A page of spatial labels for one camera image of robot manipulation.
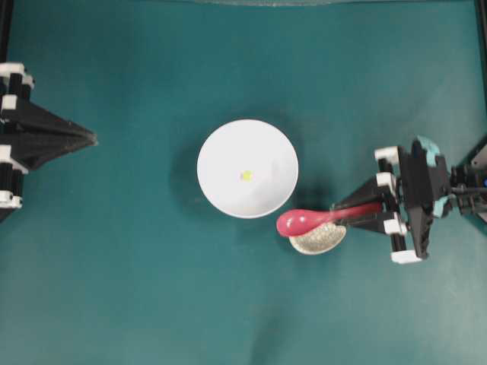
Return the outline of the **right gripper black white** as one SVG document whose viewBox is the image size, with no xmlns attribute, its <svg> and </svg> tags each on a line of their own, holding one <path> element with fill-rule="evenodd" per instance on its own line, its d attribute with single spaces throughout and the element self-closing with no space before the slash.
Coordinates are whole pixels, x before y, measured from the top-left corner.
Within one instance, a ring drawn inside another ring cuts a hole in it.
<svg viewBox="0 0 487 365">
<path fill-rule="evenodd" d="M 429 139 L 416 139 L 411 151 L 401 146 L 379 148 L 374 158 L 380 172 L 352 194 L 332 206 L 333 210 L 358 207 L 372 202 L 385 204 L 388 211 L 404 205 L 408 222 L 399 212 L 381 212 L 344 220 L 344 225 L 403 239 L 411 233 L 413 249 L 404 242 L 390 254 L 395 263 L 416 263 L 428 258 L 429 231 L 433 220 L 448 209 L 453 190 L 444 155 Z"/>
</svg>

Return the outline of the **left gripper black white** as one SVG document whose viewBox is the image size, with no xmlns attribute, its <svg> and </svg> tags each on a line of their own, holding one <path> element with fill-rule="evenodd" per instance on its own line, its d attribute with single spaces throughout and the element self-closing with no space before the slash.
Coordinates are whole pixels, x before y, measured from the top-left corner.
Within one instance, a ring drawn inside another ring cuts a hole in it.
<svg viewBox="0 0 487 365">
<path fill-rule="evenodd" d="M 98 145 L 92 131 L 28 101 L 34 80 L 22 63 L 1 64 L 1 222 L 23 206 L 24 176 L 45 163 Z M 85 140 L 8 140 L 21 127 Z"/>
</svg>

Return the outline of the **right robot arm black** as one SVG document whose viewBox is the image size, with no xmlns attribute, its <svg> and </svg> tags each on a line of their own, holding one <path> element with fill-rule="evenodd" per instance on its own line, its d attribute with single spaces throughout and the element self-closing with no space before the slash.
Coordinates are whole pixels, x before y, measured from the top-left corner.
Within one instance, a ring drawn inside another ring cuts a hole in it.
<svg viewBox="0 0 487 365">
<path fill-rule="evenodd" d="M 428 258 L 429 233 L 453 208 L 486 213 L 486 166 L 475 162 L 447 167 L 438 146 L 417 137 L 374 152 L 378 172 L 332 207 L 339 224 L 388 235 L 398 264 Z"/>
</svg>

